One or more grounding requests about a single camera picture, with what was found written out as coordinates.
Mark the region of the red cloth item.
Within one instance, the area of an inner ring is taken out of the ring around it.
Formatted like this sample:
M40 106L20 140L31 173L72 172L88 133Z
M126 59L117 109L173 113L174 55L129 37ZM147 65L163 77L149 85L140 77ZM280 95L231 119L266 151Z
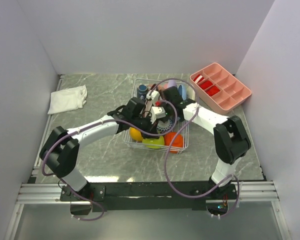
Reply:
M209 88L206 93L212 97L213 95L217 94L218 92L220 92L220 89L217 86L212 86L211 88Z
M199 87L202 90L206 90L206 89L208 89L211 86L213 86L213 83L210 80L202 81L202 82L200 82L200 85L199 85Z

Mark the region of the orange-yellow bowl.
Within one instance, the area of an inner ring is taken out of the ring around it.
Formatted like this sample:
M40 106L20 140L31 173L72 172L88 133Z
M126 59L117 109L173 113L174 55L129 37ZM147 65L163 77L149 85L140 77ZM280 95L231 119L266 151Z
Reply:
M129 128L129 135L130 137L137 142L142 142L143 141L143 137L142 134L139 130L137 130L136 128L130 127Z

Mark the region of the lavender plate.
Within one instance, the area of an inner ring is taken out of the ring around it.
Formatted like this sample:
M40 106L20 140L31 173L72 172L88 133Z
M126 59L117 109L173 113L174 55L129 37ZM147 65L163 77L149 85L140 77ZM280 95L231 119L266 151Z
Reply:
M165 89L170 87L177 87L177 82L174 79L168 80L167 83L163 86Z

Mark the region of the dark blue ceramic mug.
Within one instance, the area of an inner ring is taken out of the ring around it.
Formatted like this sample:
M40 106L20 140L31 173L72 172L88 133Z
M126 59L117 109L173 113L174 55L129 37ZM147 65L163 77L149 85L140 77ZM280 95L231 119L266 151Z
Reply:
M145 100L149 89L146 85L140 84L136 91L136 96L138 99Z

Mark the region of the dark red rimmed plate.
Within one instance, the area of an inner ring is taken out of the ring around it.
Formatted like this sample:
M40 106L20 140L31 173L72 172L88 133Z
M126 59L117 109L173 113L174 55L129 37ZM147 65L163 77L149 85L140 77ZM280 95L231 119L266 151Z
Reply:
M146 117L150 113L150 110L151 110L152 106L153 106L153 101L147 101L147 99L145 99L145 108L144 108L144 111L142 113L143 117Z

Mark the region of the red white striped item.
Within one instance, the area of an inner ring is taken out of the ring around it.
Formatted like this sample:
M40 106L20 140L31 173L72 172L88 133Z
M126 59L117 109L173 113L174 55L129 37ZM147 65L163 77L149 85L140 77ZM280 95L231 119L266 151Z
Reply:
M198 74L194 79L193 82L198 84L200 81L204 80L204 77L201 74Z

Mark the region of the lime green bowl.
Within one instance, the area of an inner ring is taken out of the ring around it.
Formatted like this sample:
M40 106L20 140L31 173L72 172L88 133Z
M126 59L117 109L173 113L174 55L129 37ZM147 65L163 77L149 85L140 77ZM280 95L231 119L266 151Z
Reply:
M163 136L159 136L158 138L144 138L142 143L145 147L150 149L160 149L165 145L165 139Z

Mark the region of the red white patterned bowl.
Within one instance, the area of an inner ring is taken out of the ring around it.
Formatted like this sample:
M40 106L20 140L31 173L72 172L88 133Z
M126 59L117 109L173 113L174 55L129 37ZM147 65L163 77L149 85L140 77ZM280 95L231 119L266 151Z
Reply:
M159 134L166 134L173 130L174 122L171 119L168 119L166 122L161 120L158 121L156 130Z

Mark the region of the red-orange bowl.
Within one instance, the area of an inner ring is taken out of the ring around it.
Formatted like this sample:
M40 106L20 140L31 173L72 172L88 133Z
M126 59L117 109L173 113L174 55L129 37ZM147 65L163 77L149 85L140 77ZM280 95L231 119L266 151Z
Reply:
M176 132L169 132L166 135L164 135L164 143L166 146L169 146L172 139L175 137L177 133ZM177 137L175 138L172 147L176 147L176 148L182 148L184 145L184 139L183 136L181 134L178 134Z

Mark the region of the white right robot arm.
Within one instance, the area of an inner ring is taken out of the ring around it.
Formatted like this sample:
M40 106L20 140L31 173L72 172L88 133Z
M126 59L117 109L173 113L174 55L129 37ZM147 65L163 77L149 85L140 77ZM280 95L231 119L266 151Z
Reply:
M181 120L192 122L213 135L218 156L207 192L200 195L187 195L177 190L169 179L165 163L164 174L167 183L178 195L185 198L197 199L210 195L214 199L221 199L227 192L226 186L235 177L238 163L252 146L241 118L236 115L232 117L220 115L192 99L184 100L175 86L165 89L163 95L165 100L173 105L172 109Z

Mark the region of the white wire dish rack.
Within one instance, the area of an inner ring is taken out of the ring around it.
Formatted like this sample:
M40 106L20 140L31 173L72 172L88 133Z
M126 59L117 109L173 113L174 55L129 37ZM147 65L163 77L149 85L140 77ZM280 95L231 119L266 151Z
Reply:
M147 86L148 90L151 89L153 85L158 84L160 80L153 80L153 79L143 79L143 78L137 78L134 81L134 86L132 88L132 97L138 97L139 95L139 86L145 85ZM175 86L179 90L179 94L182 96L182 98L185 97L194 97L195 94L187 93L188 89L186 84L180 80L168 80L165 82L162 82L158 87L157 91L159 90L165 90L168 87ZM139 133L136 130L127 130L123 134L123 142L131 148L137 148L137 149L150 149L155 151L166 151L168 149L168 146L171 143L172 138L175 136L175 134L186 125L187 121L181 122L179 120L180 118L177 118L177 124L174 126L173 130L171 132L167 132L167 130L172 129L172 126L175 121L174 113L172 113L172 116L168 118L166 122L159 121L157 125L157 132L159 134L163 134L163 136L160 136L158 139L142 139L141 133ZM171 145L170 152L173 154L179 154L182 151L184 151L189 145L189 126L186 126L182 132L176 137L175 141Z

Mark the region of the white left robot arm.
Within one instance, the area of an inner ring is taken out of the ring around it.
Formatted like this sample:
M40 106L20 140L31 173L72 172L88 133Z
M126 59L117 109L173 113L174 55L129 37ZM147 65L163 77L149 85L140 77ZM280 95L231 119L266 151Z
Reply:
M126 105L108 112L101 119L86 125L64 129L56 127L43 145L39 157L52 173L72 188L72 195L78 201L90 195L90 183L76 168L79 150L107 136L128 130L131 125L151 134L157 134L155 115L143 113L145 103L136 97Z

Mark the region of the aluminium rail frame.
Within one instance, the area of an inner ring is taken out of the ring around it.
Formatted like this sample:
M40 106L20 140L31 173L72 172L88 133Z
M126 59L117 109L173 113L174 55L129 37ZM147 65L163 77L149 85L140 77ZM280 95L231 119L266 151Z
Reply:
M217 164L213 137L188 126L188 148L171 154L146 147L131 148L126 133L107 136L80 153L78 169L90 181L159 182L163 168L173 180L207 180ZM189 209L116 210L82 222L70 216L70 204L59 200L61 185L45 177L35 163L35 180L21 186L8 239L15 240L289 240L291 234L272 181L263 179L255 149L236 169L239 206L223 219Z

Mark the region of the cream and blue plate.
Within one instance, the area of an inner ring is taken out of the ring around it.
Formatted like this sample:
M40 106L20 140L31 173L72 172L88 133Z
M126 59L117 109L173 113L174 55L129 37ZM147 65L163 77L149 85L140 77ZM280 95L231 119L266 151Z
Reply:
M189 98L193 101L196 100L196 92L192 88L189 90Z

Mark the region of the pink plastic cup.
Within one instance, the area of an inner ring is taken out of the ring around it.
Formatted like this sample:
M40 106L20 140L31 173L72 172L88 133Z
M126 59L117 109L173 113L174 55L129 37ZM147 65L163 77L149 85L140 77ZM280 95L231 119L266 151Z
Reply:
M162 94L163 91L165 90L165 88L164 88L162 85L158 85L158 86L155 88L155 90L156 90L157 92L159 92L160 94Z

